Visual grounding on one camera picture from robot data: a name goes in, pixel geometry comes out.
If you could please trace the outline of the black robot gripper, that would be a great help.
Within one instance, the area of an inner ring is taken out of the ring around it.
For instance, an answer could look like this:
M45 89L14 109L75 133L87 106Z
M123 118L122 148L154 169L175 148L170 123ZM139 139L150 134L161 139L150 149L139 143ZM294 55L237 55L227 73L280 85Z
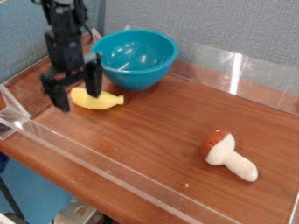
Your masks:
M97 53L83 53L82 30L87 27L86 11L46 11L50 30L45 33L53 68L42 75L43 92L62 112L70 112L66 86L79 80L86 81L87 92L99 97L102 92L101 57Z

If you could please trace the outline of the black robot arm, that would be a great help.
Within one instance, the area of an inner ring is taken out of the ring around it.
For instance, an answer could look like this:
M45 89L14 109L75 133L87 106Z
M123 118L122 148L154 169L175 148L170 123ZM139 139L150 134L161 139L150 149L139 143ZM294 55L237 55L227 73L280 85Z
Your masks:
M69 85L85 80L90 96L99 97L102 91L101 55L83 52L81 28L93 35L87 26L89 9L83 0L31 1L42 6L50 26L45 37L51 68L41 75L42 91L50 96L54 106L70 112Z

